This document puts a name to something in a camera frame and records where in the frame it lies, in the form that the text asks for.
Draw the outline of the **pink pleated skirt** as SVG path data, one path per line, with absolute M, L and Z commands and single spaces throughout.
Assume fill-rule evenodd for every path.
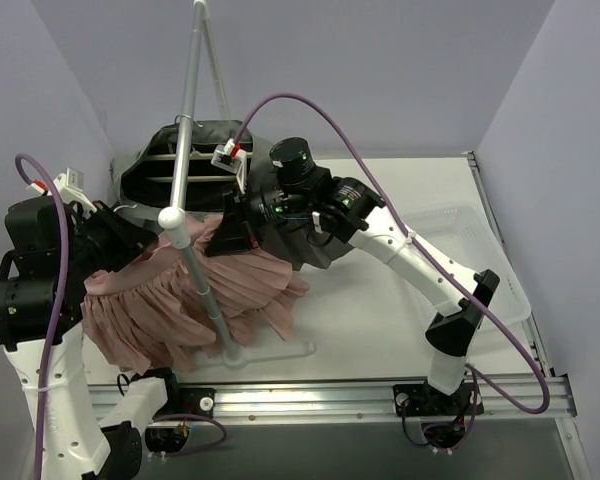
M 292 309 L 309 290 L 289 262 L 257 248 L 207 257 L 204 250 L 221 222 L 218 215 L 187 219 L 191 247 L 225 318 L 231 337 L 247 346 L 266 324 L 290 338 Z M 86 336 L 122 370 L 193 368 L 198 351 L 214 354 L 220 335 L 179 251 L 149 249 L 118 272 L 101 270 L 85 282 L 81 305 Z

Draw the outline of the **pink plastic hanger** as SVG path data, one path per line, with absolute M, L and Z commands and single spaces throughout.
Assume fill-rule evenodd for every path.
M 158 240 L 149 248 L 149 252 L 151 254 L 156 254 L 157 252 L 174 249 L 173 244 L 165 238 L 159 237 Z

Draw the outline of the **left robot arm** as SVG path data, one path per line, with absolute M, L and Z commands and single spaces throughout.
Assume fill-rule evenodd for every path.
M 103 203 L 87 213 L 77 202 L 40 196 L 11 206 L 13 244 L 0 265 L 0 345 L 18 374 L 42 465 L 39 479 L 132 479 L 140 471 L 143 433 L 154 417 L 182 405 L 167 368 L 135 374 L 103 420 L 91 403 L 82 359 L 85 280 L 119 271 L 156 234 Z

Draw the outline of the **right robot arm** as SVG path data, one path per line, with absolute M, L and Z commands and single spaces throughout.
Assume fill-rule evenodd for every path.
M 308 142 L 291 137 L 269 152 L 274 180 L 258 189 L 247 183 L 247 153 L 233 140 L 216 147 L 211 163 L 232 172 L 237 185 L 224 197 L 223 218 L 206 246 L 209 257 L 244 253 L 264 243 L 269 226 L 299 222 L 361 250 L 415 287 L 436 314 L 425 332 L 433 348 L 424 400 L 435 412 L 460 400 L 468 350 L 500 283 L 429 245 L 391 213 L 388 202 L 360 180 L 336 177 L 315 164 Z

